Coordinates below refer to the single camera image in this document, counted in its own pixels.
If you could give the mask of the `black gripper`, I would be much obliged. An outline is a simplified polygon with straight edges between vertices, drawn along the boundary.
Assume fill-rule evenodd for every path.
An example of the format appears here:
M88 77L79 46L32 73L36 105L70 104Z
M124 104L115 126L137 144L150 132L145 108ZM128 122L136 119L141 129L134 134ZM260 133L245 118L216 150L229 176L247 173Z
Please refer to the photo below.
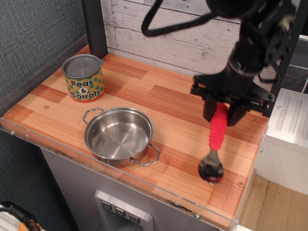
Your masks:
M230 64L217 74L195 75L191 93L205 101L204 119L211 121L218 103L230 105L228 127L236 125L250 110L266 111L275 96L255 84L254 77L238 73Z

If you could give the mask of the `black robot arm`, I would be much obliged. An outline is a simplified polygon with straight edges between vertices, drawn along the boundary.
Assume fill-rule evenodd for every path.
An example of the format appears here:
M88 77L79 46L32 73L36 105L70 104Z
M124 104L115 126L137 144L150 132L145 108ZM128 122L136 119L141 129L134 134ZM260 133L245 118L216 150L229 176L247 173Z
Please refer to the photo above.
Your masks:
M289 0L209 0L213 17L241 20L239 39L219 73L194 76L191 92L204 100L203 116L210 121L218 103L228 103L228 126L250 110L265 112L275 101L273 93L254 83L271 66L275 81L281 77L277 62L290 53L296 8Z

